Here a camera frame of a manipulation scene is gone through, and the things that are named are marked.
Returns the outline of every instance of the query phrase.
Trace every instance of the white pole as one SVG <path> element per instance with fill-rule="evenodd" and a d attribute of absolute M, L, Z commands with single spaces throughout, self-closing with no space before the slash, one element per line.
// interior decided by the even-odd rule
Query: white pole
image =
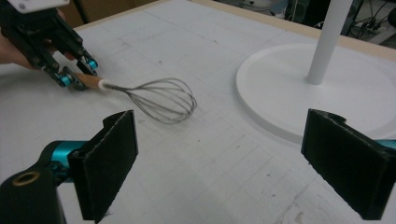
<path fill-rule="evenodd" d="M 318 85 L 323 81 L 352 2 L 353 0 L 332 0 L 330 2 L 307 77 L 310 84 Z"/>

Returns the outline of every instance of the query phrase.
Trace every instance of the white round base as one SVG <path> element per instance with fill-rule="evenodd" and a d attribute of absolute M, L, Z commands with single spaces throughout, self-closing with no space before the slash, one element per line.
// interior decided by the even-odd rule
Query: white round base
<path fill-rule="evenodd" d="M 315 45 L 264 49 L 239 68 L 236 88 L 249 115 L 268 131 L 302 143 L 308 108 L 346 119 L 349 126 L 380 139 L 395 133 L 394 66 L 336 48 L 324 81 L 306 81 Z"/>

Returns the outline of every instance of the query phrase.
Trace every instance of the white table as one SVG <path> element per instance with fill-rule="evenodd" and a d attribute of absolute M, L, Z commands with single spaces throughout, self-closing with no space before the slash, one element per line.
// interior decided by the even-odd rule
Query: white table
<path fill-rule="evenodd" d="M 101 223 L 366 223 L 308 165 L 300 145 L 255 124 L 235 95 L 236 71 L 248 56 L 272 46 L 315 44 L 317 31 L 217 3 L 170 0 L 78 32 L 99 76 L 124 86 L 181 78 L 197 99 L 195 113 L 163 125 L 122 94 L 61 89 L 44 74 L 2 65 L 1 181 L 32 165 L 48 143 L 89 140 L 102 119 L 134 109 L 140 154 Z M 358 46 L 374 54 L 362 57 L 396 70 L 389 60 L 396 59 L 394 50 L 344 38 L 340 45 Z M 73 184 L 58 191 L 68 223 L 91 223 L 82 220 Z M 394 222 L 395 209 L 391 197 L 376 223 Z"/>

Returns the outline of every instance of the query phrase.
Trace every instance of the teal joint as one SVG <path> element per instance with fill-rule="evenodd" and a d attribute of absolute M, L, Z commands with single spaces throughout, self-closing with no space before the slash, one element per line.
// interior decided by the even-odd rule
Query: teal joint
<path fill-rule="evenodd" d="M 79 149 L 86 141 L 64 141 L 61 142 L 52 153 L 52 161 L 58 161 L 66 169 L 69 169 L 69 161 L 67 155 L 75 149 Z"/>
<path fill-rule="evenodd" d="M 396 149 L 396 140 L 375 140 L 379 145 Z"/>
<path fill-rule="evenodd" d="M 91 69 L 96 69 L 98 67 L 98 64 L 95 60 L 89 60 L 89 61 L 87 61 L 87 63 Z"/>
<path fill-rule="evenodd" d="M 62 81 L 62 83 L 63 83 L 65 86 L 69 86 L 70 84 L 72 84 L 72 80 L 70 80 L 70 78 L 67 77 L 67 76 L 59 77 L 59 79 Z"/>

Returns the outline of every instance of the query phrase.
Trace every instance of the robotic hand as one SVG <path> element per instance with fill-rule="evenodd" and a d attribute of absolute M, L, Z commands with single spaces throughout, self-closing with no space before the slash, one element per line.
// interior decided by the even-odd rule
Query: robotic hand
<path fill-rule="evenodd" d="M 96 60 L 82 46 L 82 38 L 59 16 L 56 7 L 69 0 L 0 0 L 0 27 L 3 36 L 17 47 L 29 63 L 49 74 L 61 87 L 86 87 L 68 68 L 60 68 L 45 46 L 51 45 L 62 54 L 77 59 L 82 73 L 96 76 Z"/>

